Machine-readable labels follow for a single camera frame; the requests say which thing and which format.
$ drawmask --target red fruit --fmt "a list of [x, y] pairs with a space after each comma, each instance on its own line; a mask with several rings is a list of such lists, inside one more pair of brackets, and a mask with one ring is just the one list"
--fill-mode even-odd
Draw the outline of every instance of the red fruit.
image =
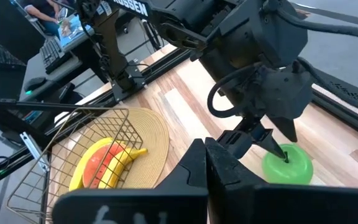
[[102, 163], [102, 159], [104, 155], [106, 154], [107, 150], [109, 148], [109, 145], [103, 146], [100, 149], [98, 149], [91, 158], [87, 161], [84, 173], [82, 174], [82, 183], [84, 184], [84, 187], [89, 188], [98, 188], [99, 182], [103, 177], [104, 172], [106, 171], [110, 161], [113, 159], [114, 156], [116, 156], [118, 153], [124, 150], [122, 146], [120, 146], [118, 143], [114, 143], [109, 150], [109, 153], [107, 153], [106, 157], [104, 158], [103, 164], [98, 169], [100, 163]]

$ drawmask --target keyboard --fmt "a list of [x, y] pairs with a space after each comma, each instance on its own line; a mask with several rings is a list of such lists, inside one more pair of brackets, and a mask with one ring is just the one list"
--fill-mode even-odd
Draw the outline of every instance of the keyboard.
[[48, 75], [71, 58], [71, 54], [64, 53], [54, 38], [45, 41], [40, 53], [44, 61], [45, 72]]

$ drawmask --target person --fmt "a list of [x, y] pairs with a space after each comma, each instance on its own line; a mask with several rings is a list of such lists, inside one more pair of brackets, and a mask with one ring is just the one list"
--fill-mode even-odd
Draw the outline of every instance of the person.
[[20, 0], [24, 10], [39, 19], [45, 30], [59, 38], [58, 16], [60, 7], [52, 0]]

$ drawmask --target light wood surface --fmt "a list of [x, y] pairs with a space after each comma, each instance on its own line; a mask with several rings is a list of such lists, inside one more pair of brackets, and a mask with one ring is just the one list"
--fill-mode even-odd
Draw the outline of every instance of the light wood surface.
[[[173, 49], [174, 47], [168, 45], [143, 62], [154, 63]], [[117, 105], [149, 108], [166, 120], [170, 132], [170, 150], [160, 181], [176, 166], [194, 138], [218, 138], [225, 129], [233, 129], [241, 120], [239, 117], [216, 118], [208, 112], [206, 99], [213, 85], [214, 81], [199, 62], [187, 60], [149, 84], [136, 96]], [[357, 108], [344, 103], [330, 92], [318, 86], [313, 88], [358, 112]], [[110, 84], [106, 84], [78, 103], [86, 103], [110, 89]], [[226, 97], [215, 96], [214, 106], [223, 110], [232, 105]], [[267, 128], [275, 128], [266, 117], [262, 119], [262, 123]], [[358, 187], [357, 131], [314, 104], [306, 107], [303, 114], [295, 120], [295, 126], [297, 144], [313, 161], [314, 176], [311, 184]], [[276, 128], [273, 136], [279, 143], [289, 142]], [[263, 178], [261, 158], [265, 153], [263, 149], [253, 146], [240, 161]]]

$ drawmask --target gray floor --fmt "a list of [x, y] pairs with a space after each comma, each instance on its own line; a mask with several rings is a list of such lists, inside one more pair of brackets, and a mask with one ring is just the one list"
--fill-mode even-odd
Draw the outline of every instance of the gray floor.
[[[320, 9], [327, 9], [331, 11], [341, 12], [358, 16], [358, 1], [343, 1], [343, 0], [296, 0], [297, 3], [314, 6]], [[344, 24], [344, 22], [334, 21], [326, 17], [312, 15], [311, 21]], [[129, 34], [122, 34], [118, 37], [119, 47], [123, 53], [131, 50], [135, 46], [143, 42], [144, 35], [137, 20], [133, 20], [129, 24]], [[127, 56], [128, 60], [134, 58], [142, 60], [152, 53], [150, 44], [144, 46]], [[338, 78], [358, 86], [358, 39], [353, 37], [346, 37], [333, 34], [320, 34], [317, 32], [309, 32], [309, 44], [302, 51], [301, 56], [309, 60], [315, 67], [324, 70]], [[78, 85], [92, 76], [92, 71], [88, 70], [84, 74], [73, 80], [73, 83]], [[83, 95], [89, 95], [99, 87], [102, 82], [93, 77], [86, 83], [80, 85], [76, 90]], [[10, 155], [13, 150], [0, 143], [0, 155]], [[6, 200], [12, 193], [19, 181], [29, 171], [31, 164], [17, 170], [9, 176], [9, 179], [0, 182], [0, 192], [2, 185], [7, 185], [7, 191], [2, 198], [2, 208], [0, 211], [0, 223], [25, 223], [25, 221], [10, 212], [6, 207]]]

